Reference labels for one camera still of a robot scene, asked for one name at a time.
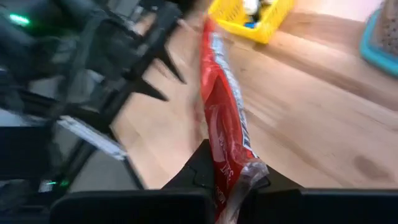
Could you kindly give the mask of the yellow plastic basket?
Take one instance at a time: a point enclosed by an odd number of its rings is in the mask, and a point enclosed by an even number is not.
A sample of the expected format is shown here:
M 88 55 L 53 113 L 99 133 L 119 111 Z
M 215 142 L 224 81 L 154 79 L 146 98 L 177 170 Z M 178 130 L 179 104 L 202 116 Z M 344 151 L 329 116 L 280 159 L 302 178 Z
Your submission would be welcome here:
M 243 0 L 214 0 L 208 15 L 226 31 L 266 44 L 294 6 L 294 0 L 259 0 L 255 15 L 247 15 Z M 258 22 L 255 29 L 244 26 L 246 22 Z

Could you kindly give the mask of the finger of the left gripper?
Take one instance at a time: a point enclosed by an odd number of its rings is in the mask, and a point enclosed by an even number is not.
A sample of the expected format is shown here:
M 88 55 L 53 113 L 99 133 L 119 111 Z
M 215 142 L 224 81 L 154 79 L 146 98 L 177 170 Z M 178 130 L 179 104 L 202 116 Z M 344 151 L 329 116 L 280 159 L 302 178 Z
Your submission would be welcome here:
M 156 65 L 161 63 L 178 81 L 186 84 L 184 77 L 174 64 L 174 61 L 165 46 L 154 47 L 153 58 Z
M 161 101 L 168 101 L 169 99 L 158 89 L 146 82 L 144 79 L 138 78 L 129 82 L 129 88 L 133 93 L 140 93 L 151 98 Z

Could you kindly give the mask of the red snack package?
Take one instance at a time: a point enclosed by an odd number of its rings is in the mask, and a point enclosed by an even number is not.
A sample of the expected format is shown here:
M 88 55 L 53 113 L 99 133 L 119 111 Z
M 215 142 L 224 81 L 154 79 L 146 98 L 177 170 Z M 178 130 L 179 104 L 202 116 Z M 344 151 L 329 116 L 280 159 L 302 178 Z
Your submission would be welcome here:
M 215 173 L 216 224 L 237 224 L 245 197 L 269 171 L 251 148 L 241 89 L 229 67 L 223 37 L 209 17 L 203 23 L 200 67 Z

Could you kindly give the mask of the teal metal box grater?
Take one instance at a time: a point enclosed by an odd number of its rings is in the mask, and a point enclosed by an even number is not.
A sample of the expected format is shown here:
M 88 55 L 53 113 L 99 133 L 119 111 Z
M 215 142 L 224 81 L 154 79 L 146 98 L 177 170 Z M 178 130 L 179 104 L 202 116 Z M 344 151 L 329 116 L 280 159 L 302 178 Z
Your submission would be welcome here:
M 370 64 L 398 78 L 398 0 L 384 0 L 370 15 L 359 51 Z

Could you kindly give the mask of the small white-capped dropper bottle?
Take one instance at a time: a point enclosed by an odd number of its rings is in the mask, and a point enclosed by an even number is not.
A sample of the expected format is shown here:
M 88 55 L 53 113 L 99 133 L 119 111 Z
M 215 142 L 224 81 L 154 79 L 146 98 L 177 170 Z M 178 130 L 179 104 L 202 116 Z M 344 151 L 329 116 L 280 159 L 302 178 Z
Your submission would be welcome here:
M 243 0 L 243 9 L 247 15 L 255 15 L 260 8 L 259 0 Z

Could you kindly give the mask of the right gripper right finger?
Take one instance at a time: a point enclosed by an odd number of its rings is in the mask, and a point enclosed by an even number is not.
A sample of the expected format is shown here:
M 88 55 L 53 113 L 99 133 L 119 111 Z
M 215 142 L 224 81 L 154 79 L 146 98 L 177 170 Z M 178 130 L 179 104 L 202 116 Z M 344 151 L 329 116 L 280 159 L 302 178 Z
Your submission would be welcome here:
M 398 189 L 305 188 L 269 171 L 247 197 L 247 224 L 398 224 Z

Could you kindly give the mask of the silver metal bracket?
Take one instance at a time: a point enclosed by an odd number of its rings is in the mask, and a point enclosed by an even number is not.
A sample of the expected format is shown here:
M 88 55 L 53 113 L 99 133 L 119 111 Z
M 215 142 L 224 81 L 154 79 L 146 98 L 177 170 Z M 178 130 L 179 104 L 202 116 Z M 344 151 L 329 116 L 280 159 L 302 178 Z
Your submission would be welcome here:
M 127 153 L 122 150 L 119 143 L 77 118 L 63 115 L 57 123 L 119 161 L 123 161 L 127 157 Z

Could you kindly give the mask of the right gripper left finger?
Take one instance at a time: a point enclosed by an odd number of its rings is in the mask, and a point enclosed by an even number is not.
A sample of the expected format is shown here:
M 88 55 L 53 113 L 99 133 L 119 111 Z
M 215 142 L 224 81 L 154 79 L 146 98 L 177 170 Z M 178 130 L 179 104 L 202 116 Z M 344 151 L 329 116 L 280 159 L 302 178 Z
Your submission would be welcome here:
M 215 224 L 214 172 L 204 140 L 161 189 L 75 192 L 57 200 L 50 224 Z

